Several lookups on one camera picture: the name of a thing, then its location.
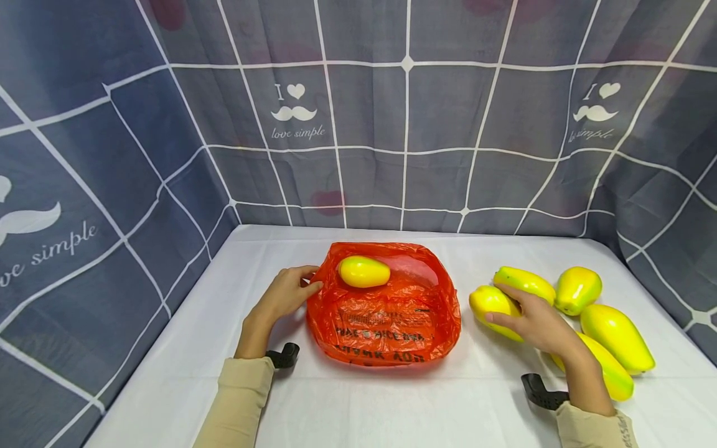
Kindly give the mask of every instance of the red spot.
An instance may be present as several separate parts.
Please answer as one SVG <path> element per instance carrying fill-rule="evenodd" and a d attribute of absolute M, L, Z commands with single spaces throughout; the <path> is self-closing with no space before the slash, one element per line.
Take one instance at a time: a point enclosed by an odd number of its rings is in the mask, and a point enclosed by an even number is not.
<path fill-rule="evenodd" d="M 177 31 L 184 25 L 184 0 L 149 0 L 149 4 L 160 27 Z"/>
<path fill-rule="evenodd" d="M 532 24 L 545 17 L 558 0 L 520 0 L 513 17 L 513 25 Z M 463 0 L 463 8 L 476 16 L 487 16 L 499 11 L 510 11 L 513 0 Z"/>
<path fill-rule="evenodd" d="M 311 195 L 311 204 L 319 207 L 335 207 L 332 209 L 316 209 L 316 211 L 324 216 L 336 216 L 343 213 L 341 192 L 337 190 L 315 192 Z"/>

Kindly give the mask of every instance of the plastic bag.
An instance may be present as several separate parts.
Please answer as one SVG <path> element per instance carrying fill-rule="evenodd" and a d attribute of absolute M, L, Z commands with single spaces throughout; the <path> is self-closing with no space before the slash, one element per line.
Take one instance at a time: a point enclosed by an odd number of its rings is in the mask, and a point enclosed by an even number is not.
<path fill-rule="evenodd" d="M 350 287 L 338 263 L 363 255 L 386 263 L 383 286 Z M 445 268 L 418 244 L 331 245 L 312 282 L 323 288 L 307 302 L 306 319 L 319 347 L 331 358 L 362 366 L 398 366 L 443 358 L 460 335 L 460 305 Z"/>

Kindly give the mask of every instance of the white tablecloth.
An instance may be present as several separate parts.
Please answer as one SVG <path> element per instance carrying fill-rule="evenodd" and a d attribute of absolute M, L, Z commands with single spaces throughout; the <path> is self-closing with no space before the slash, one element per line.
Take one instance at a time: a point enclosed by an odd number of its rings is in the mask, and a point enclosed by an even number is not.
<path fill-rule="evenodd" d="M 717 441 L 717 369 L 615 256 L 586 240 L 376 230 L 243 226 L 224 243 L 89 442 L 89 448 L 190 447 L 217 390 L 244 316 L 282 267 L 320 264 L 334 241 L 415 242 L 450 273 L 462 332 L 425 368 L 359 368 L 325 357 L 302 315 L 274 330 L 271 348 L 301 347 L 294 371 L 277 373 L 257 447 L 559 447 L 554 416 L 529 405 L 520 376 L 561 372 L 534 349 L 479 326 L 467 297 L 509 265 L 557 281 L 585 266 L 603 279 L 601 301 L 632 318 L 657 361 L 620 404 L 645 448 Z"/>

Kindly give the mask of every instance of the checkered curtain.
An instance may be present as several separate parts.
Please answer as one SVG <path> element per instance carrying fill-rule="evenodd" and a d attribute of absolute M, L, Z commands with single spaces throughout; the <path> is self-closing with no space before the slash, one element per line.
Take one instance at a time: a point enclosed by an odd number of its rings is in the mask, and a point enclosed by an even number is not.
<path fill-rule="evenodd" d="M 80 446 L 240 224 L 594 239 L 717 362 L 716 16 L 0 1 L 3 445 Z"/>

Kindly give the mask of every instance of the left hand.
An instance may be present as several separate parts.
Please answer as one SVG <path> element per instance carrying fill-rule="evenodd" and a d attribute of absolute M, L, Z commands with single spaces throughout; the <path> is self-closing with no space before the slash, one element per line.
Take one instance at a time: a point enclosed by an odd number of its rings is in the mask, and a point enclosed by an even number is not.
<path fill-rule="evenodd" d="M 323 286 L 322 282 L 307 285 L 318 266 L 300 266 L 282 269 L 271 282 L 266 292 L 254 307 L 254 312 L 266 315 L 272 320 L 294 313 Z"/>

